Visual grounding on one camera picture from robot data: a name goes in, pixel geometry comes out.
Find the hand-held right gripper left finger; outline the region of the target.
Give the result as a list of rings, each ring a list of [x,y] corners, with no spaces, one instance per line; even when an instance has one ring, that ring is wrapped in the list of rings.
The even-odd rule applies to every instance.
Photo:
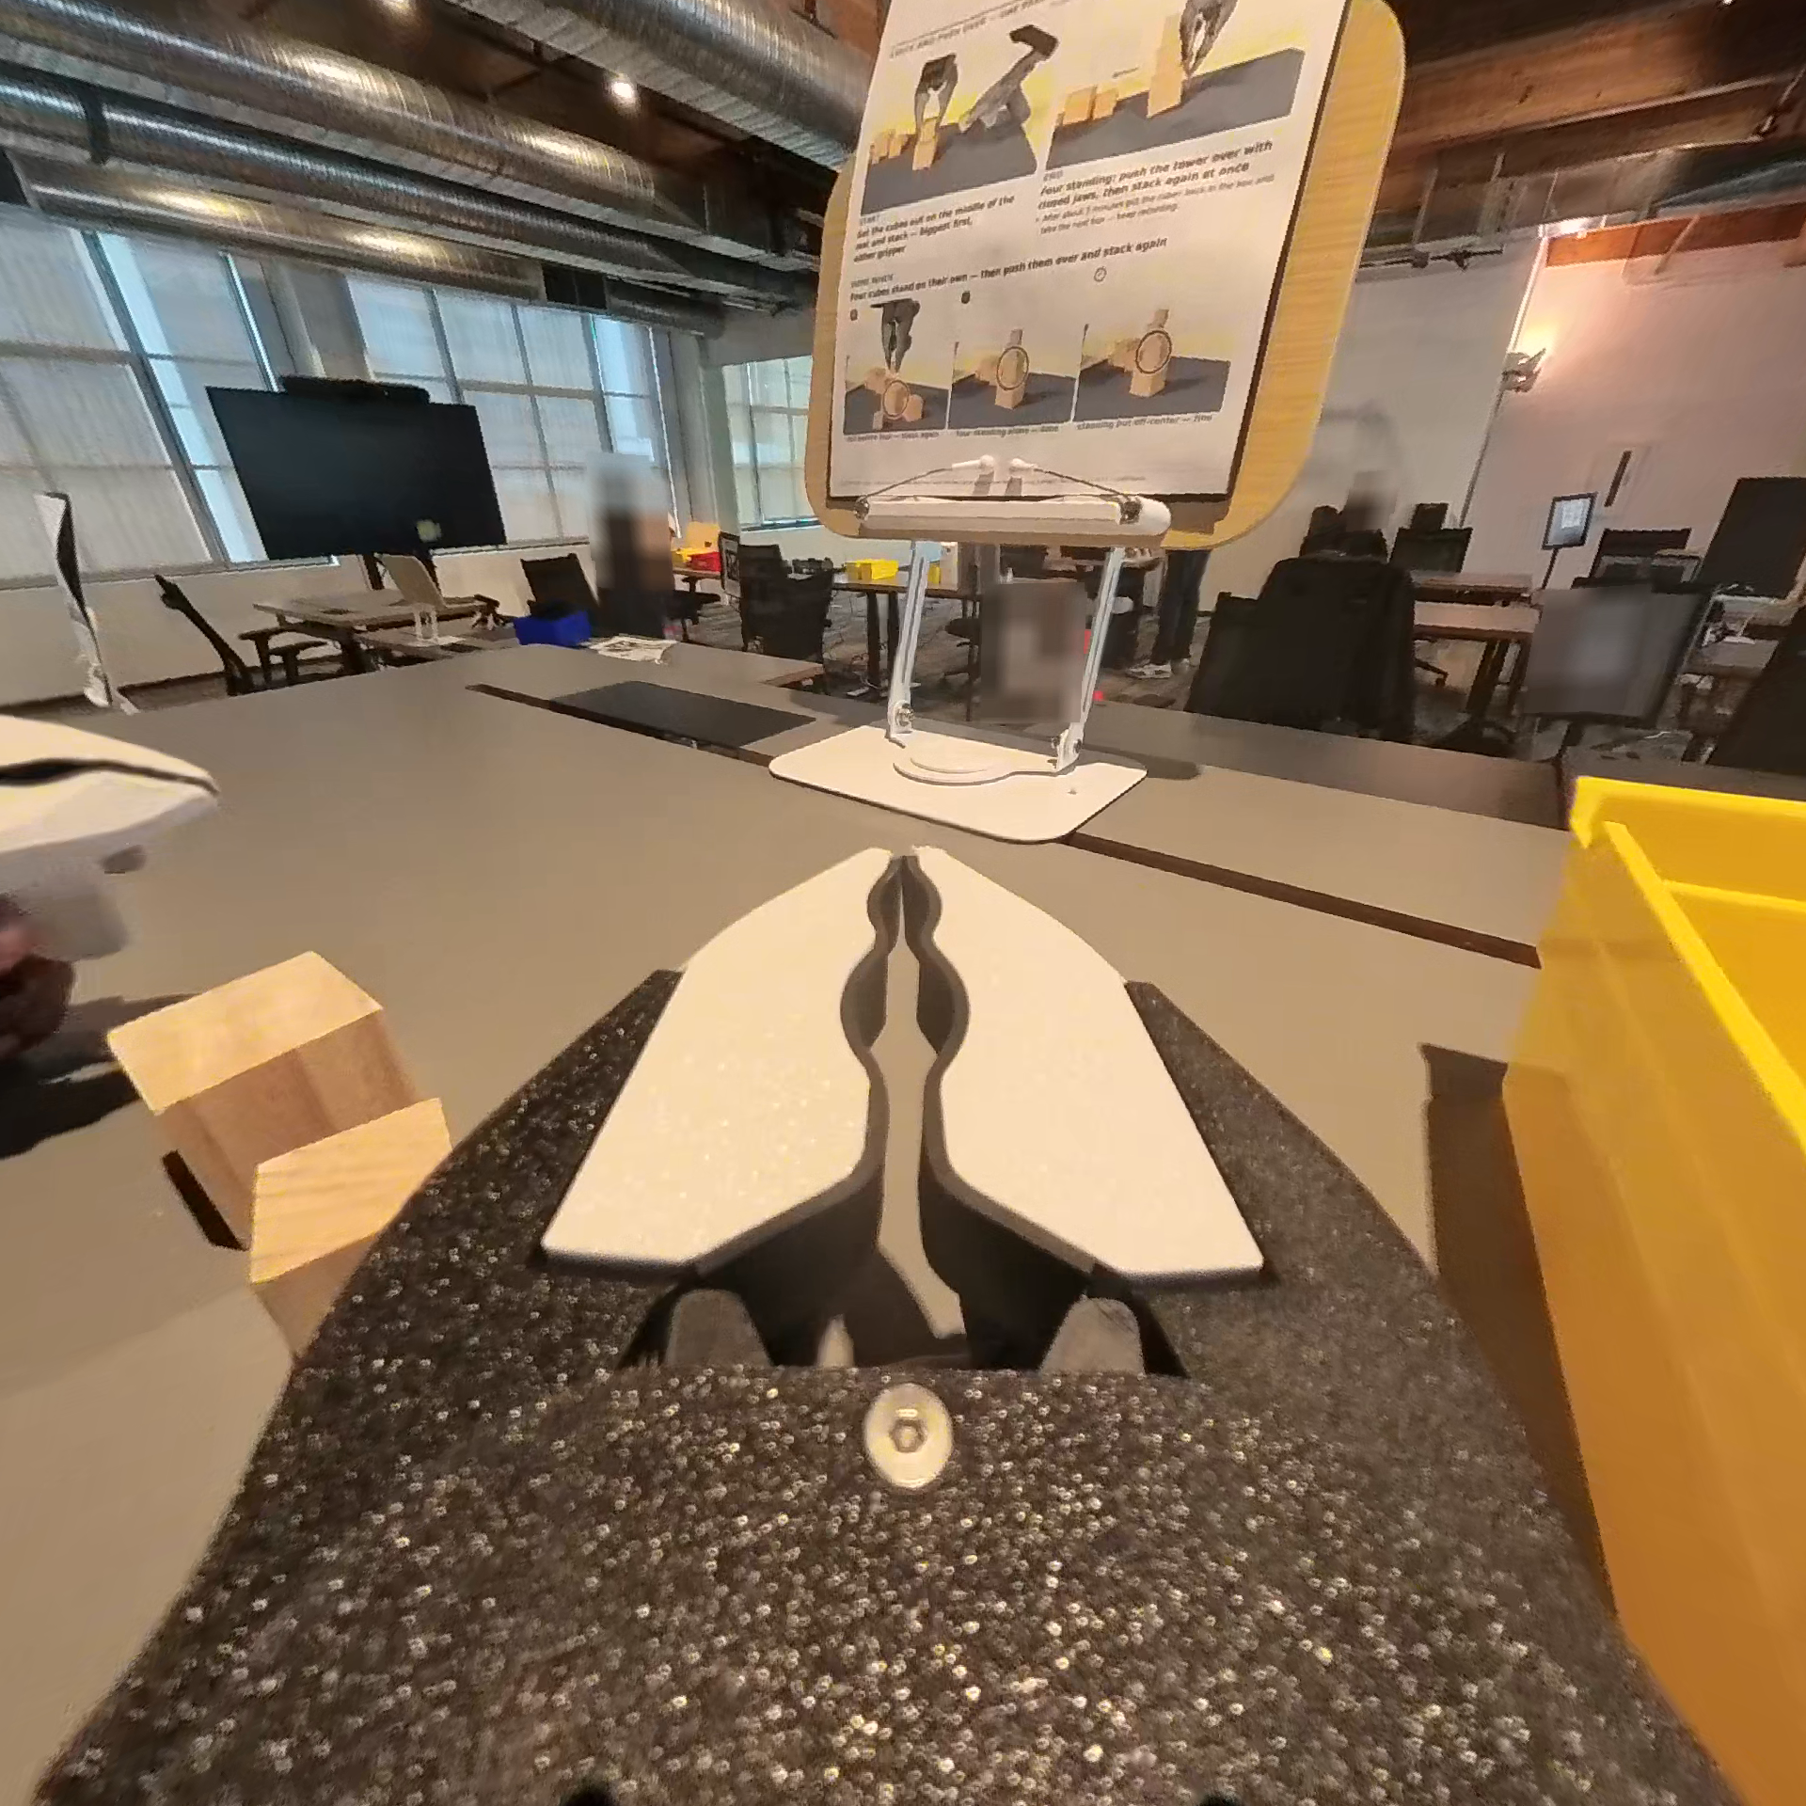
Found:
[[[860,848],[683,965],[542,1252],[618,1274],[852,1274],[884,1208],[896,858]]]

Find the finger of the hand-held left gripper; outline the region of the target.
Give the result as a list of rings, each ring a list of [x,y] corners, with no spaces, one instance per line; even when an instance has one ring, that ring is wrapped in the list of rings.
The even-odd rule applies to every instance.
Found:
[[[5,807],[214,807],[193,764],[123,739],[17,713],[1,716]]]
[[[29,918],[46,957],[114,957],[129,926],[109,877],[212,807],[208,773],[5,773],[5,898]]]

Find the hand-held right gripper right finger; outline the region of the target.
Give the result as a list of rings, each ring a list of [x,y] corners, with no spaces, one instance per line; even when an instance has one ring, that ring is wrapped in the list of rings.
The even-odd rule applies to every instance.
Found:
[[[910,854],[923,1151],[966,1215],[1132,1287],[1244,1281],[1261,1252],[1124,975],[941,847]]]

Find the large plain wooden cube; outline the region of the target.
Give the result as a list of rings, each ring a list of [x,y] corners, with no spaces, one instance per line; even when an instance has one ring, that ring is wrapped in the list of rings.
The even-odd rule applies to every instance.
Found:
[[[241,1249],[261,1162],[424,1103],[384,1008],[314,953],[143,1012],[105,1047]]]

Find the medium plain wooden cube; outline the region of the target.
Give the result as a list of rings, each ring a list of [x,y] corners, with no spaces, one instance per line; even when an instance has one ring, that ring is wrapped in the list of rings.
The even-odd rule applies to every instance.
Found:
[[[442,1103],[421,1099],[260,1162],[247,1281],[292,1363],[447,1153]]]

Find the person's left hand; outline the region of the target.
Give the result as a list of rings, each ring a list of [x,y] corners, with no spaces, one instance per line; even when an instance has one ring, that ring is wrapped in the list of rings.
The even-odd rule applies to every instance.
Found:
[[[29,913],[1,898],[1,1065],[44,1045],[69,1008],[74,970],[52,957]]]

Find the black white hanging strip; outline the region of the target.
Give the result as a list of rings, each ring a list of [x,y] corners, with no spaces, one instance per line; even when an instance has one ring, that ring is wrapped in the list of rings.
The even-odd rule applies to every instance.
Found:
[[[135,716],[138,704],[115,683],[99,636],[99,621],[84,595],[81,566],[74,543],[74,513],[72,500],[60,489],[39,489],[31,495],[39,526],[52,554],[52,575],[65,607],[72,638],[74,655],[81,667],[81,697],[91,707]]]

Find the wooden office desk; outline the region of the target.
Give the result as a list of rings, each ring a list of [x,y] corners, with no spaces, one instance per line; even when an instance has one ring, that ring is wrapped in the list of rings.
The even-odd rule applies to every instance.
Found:
[[[252,607],[273,625],[332,647],[349,671],[438,661],[470,650],[512,642],[512,627],[501,607],[485,597],[449,600],[436,611],[414,611],[395,594],[349,600],[315,595]]]

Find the document stand with white base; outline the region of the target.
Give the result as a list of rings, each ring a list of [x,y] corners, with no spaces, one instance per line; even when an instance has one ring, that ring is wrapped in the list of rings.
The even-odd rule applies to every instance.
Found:
[[[857,128],[827,210],[804,485],[830,531],[886,543],[908,540],[908,579],[882,722],[841,728],[786,752],[776,759],[774,775],[1006,843],[1060,840],[1142,781],[1142,770],[1127,759],[1082,748],[1124,559],[1214,550],[1261,525],[1295,485],[1318,429],[1404,84],[1406,42],[1392,11],[1373,2],[1347,4],[1255,374],[1246,438],[1229,489],[1218,499],[1077,485],[1018,457],[1006,467],[983,457],[978,493],[967,497],[940,485],[882,489],[857,500],[827,493],[834,385],[819,367],[832,353]],[[991,721],[976,726],[923,716],[914,700],[914,661],[929,575],[946,547],[1077,550],[1096,566],[1095,594],[1082,575],[1003,579],[981,587],[989,613],[981,627],[984,655],[1009,641],[1013,625],[1029,627],[1041,641],[1054,638],[1054,699],[1009,704],[992,692],[986,699]]]

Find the laptop on clear stand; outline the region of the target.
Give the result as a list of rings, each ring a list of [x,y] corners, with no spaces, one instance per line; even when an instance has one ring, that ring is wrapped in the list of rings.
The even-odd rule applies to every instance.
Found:
[[[419,557],[408,554],[375,554],[375,566],[390,582],[394,592],[410,613],[419,619],[440,617],[479,617],[485,611],[482,597],[445,595]]]

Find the large black screen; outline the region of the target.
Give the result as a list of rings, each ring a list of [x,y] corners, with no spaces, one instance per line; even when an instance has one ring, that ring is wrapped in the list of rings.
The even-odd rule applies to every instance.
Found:
[[[488,550],[508,541],[479,412],[207,389],[271,560]]]

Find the black desk mat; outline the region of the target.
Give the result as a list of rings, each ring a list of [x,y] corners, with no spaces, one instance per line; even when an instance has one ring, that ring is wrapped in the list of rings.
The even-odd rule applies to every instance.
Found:
[[[809,728],[813,713],[744,703],[710,692],[625,681],[547,699],[547,710],[666,742],[750,752],[770,737]]]

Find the office chair with black jacket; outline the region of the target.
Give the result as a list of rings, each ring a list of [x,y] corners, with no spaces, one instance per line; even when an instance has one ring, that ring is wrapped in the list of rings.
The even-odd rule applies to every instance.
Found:
[[[1377,557],[1286,557],[1254,597],[1218,594],[1185,710],[1406,743],[1414,585]]]

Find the large yellow plastic bin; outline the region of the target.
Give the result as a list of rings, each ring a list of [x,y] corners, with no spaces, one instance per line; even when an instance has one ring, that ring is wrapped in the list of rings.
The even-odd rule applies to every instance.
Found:
[[[1582,779],[1502,1097],[1618,1622],[1804,1800],[1804,808]]]

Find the printed instruction sheet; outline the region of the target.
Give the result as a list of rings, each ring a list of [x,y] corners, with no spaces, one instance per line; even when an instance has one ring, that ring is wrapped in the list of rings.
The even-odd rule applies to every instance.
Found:
[[[1347,4],[892,4],[849,162],[827,493],[978,463],[1218,499]]]

